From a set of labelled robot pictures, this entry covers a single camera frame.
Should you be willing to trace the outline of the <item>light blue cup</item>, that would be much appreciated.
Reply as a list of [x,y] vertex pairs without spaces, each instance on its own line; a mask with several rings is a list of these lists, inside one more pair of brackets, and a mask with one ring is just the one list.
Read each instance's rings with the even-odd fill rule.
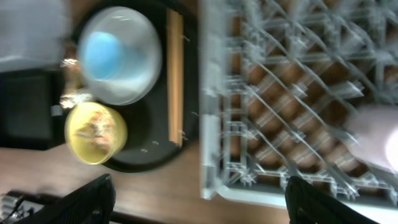
[[81,64],[94,80],[112,79],[121,67],[123,56],[123,44],[107,32],[91,33],[80,49]]

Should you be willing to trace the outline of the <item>gold foil wrapper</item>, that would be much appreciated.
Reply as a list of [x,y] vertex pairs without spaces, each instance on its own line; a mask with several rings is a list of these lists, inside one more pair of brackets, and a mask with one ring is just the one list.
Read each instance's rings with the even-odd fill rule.
[[64,56],[60,67],[62,68],[65,88],[64,93],[74,93],[83,87],[83,78],[81,74],[80,62],[77,59],[77,45],[74,41],[64,42]]

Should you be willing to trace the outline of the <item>crumpled white tissue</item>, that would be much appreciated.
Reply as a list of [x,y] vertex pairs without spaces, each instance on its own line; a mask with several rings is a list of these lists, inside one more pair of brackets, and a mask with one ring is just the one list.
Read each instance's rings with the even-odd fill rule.
[[63,109],[72,109],[80,103],[93,101],[93,95],[84,91],[63,94],[60,97],[60,106]]

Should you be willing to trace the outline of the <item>clear plastic bin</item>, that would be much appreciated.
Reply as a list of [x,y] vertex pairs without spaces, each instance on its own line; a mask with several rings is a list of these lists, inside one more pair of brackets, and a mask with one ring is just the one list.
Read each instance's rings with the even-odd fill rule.
[[58,64],[70,31],[66,0],[1,0],[1,71]]

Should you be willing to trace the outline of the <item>round black tray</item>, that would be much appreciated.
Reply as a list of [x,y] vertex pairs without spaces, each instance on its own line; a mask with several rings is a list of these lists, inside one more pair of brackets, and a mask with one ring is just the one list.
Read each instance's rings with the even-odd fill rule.
[[[160,41],[166,44],[166,12],[174,9],[183,16],[184,42],[184,94],[183,131],[184,145],[198,139],[199,129],[199,78],[198,78],[198,21],[197,17],[178,1],[113,0],[99,1],[83,16],[74,30],[72,39],[81,39],[83,28],[101,10],[123,6],[135,9],[154,24]],[[128,137],[125,146],[103,165],[125,173],[146,172],[156,169],[176,158],[183,147],[169,141],[167,114],[166,69],[160,73],[155,87],[137,103],[115,106],[127,123]]]

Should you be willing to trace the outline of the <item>grey round plate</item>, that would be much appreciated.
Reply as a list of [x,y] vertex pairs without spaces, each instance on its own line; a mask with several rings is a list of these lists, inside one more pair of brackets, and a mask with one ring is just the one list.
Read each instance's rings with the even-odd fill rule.
[[162,45],[145,15],[113,6],[88,20],[77,58],[84,83],[95,97],[111,105],[128,105],[143,98],[158,80]]

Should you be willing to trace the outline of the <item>grey dishwasher rack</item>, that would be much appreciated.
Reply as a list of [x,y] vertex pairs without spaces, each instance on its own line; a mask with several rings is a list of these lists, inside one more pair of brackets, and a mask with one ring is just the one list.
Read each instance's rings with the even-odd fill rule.
[[202,198],[285,207],[298,176],[397,215],[397,176],[355,158],[344,127],[397,106],[396,1],[201,1],[200,66]]

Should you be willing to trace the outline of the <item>pink plastic cup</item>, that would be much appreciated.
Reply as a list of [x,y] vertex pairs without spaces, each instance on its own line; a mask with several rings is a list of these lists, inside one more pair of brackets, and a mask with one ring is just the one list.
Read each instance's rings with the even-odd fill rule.
[[349,152],[374,167],[397,172],[397,107],[367,105],[348,117]]

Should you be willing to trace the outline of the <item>black rectangular tray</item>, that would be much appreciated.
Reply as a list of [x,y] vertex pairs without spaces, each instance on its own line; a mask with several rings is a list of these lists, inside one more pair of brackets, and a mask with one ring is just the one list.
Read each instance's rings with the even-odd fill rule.
[[1,74],[1,147],[46,151],[65,143],[60,70]]

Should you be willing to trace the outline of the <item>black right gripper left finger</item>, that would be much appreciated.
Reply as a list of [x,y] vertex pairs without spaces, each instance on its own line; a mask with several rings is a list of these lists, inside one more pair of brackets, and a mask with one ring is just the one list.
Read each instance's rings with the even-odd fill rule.
[[108,224],[115,201],[112,178],[103,174],[16,224]]

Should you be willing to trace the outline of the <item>yellow bowl with food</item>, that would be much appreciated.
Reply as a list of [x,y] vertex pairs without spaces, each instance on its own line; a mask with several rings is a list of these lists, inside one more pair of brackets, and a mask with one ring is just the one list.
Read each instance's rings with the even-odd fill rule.
[[80,103],[71,110],[65,123],[65,141],[85,164],[108,161],[127,141],[127,125],[114,109],[94,102]]

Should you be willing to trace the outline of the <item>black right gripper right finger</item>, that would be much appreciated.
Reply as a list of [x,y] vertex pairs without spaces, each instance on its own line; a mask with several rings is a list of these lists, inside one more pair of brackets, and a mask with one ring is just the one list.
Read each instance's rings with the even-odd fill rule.
[[285,188],[290,224],[377,224],[297,176]]

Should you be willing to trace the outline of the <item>wooden chopstick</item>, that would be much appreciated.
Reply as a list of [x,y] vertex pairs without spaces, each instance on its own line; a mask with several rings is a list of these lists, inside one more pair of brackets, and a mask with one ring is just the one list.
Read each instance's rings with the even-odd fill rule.
[[183,17],[167,9],[167,98],[169,140],[183,144]]

